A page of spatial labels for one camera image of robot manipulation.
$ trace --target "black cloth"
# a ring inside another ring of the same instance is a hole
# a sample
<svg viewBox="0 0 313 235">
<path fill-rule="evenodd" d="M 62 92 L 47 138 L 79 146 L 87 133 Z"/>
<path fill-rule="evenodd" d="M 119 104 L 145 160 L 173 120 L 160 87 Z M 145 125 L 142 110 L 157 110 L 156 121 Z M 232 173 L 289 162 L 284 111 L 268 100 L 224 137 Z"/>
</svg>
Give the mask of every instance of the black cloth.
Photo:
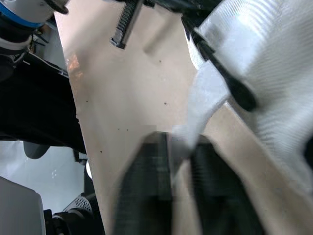
<svg viewBox="0 0 313 235">
<path fill-rule="evenodd" d="M 0 83 L 0 140 L 67 146 L 85 153 L 68 78 L 32 56 Z"/>
<path fill-rule="evenodd" d="M 165 133 L 150 135 L 126 170 L 115 205 L 113 235 L 171 234 L 167 142 Z M 191 175 L 203 235 L 265 233 L 240 179 L 206 138 L 191 156 Z"/>
</svg>

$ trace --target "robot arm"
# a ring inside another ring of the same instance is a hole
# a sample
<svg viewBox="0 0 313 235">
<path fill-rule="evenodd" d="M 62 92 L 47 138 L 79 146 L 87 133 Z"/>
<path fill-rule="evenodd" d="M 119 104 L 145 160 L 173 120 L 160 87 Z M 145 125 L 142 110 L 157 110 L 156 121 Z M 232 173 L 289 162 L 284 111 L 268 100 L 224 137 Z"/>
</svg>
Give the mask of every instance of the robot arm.
<svg viewBox="0 0 313 235">
<path fill-rule="evenodd" d="M 67 14 L 68 0 L 0 0 L 0 81 L 13 74 L 32 41 L 34 31 L 54 11 Z"/>
</svg>

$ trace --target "black object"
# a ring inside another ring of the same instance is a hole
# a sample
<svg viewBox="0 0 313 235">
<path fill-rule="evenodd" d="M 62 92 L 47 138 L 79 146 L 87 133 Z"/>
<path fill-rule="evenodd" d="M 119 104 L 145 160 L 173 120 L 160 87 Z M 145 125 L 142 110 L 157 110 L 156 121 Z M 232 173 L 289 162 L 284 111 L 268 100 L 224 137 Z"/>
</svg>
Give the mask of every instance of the black object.
<svg viewBox="0 0 313 235">
<path fill-rule="evenodd" d="M 73 94 L 66 77 L 26 55 L 0 83 L 0 140 L 67 146 L 86 153 Z"/>
<path fill-rule="evenodd" d="M 191 156 L 191 173 L 204 235 L 265 234 L 239 177 L 203 136 Z"/>
<path fill-rule="evenodd" d="M 166 134 L 154 133 L 121 182 L 112 234 L 170 235 L 172 201 Z"/>
<path fill-rule="evenodd" d="M 24 152 L 27 157 L 30 159 L 39 159 L 41 158 L 50 148 L 49 145 L 42 145 L 31 142 L 23 142 Z"/>
<path fill-rule="evenodd" d="M 68 9 L 59 0 L 45 0 L 45 2 L 55 11 L 61 14 L 68 14 Z"/>
<path fill-rule="evenodd" d="M 173 198 L 167 134 L 148 136 L 121 182 L 113 235 L 169 235 Z M 238 176 L 205 137 L 191 156 L 194 196 L 203 235 L 263 235 Z"/>
<path fill-rule="evenodd" d="M 111 44 L 125 49 L 126 43 L 139 15 L 143 0 L 126 0 L 124 10 L 120 16 L 115 35 L 111 38 Z"/>
<path fill-rule="evenodd" d="M 112 45 L 125 49 L 127 40 L 131 34 L 134 23 L 139 15 L 143 4 L 154 7 L 158 4 L 172 12 L 183 13 L 186 17 L 195 16 L 191 19 L 203 18 L 222 0 L 118 0 L 125 2 L 125 8 L 121 14 L 115 35 L 111 38 Z"/>
<path fill-rule="evenodd" d="M 33 32 L 33 28 L 18 24 L 0 13 L 0 38 L 13 43 L 23 43 Z"/>
<path fill-rule="evenodd" d="M 14 65 L 11 58 L 0 55 L 0 82 L 7 80 L 13 75 Z"/>
<path fill-rule="evenodd" d="M 94 193 L 79 195 L 63 212 L 44 211 L 46 235 L 105 235 Z"/>
</svg>

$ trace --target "white cloth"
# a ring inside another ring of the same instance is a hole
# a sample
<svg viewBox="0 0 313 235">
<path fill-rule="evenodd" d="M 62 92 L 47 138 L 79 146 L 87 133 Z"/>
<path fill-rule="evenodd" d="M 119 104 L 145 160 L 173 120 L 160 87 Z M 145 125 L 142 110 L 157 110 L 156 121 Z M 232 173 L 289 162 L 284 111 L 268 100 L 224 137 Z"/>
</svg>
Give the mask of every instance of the white cloth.
<svg viewBox="0 0 313 235">
<path fill-rule="evenodd" d="M 254 92 L 251 129 L 272 161 L 292 186 L 312 192 L 303 153 L 313 135 L 313 1 L 224 0 L 197 30 Z M 199 68 L 203 59 L 192 41 L 189 51 Z"/>
</svg>

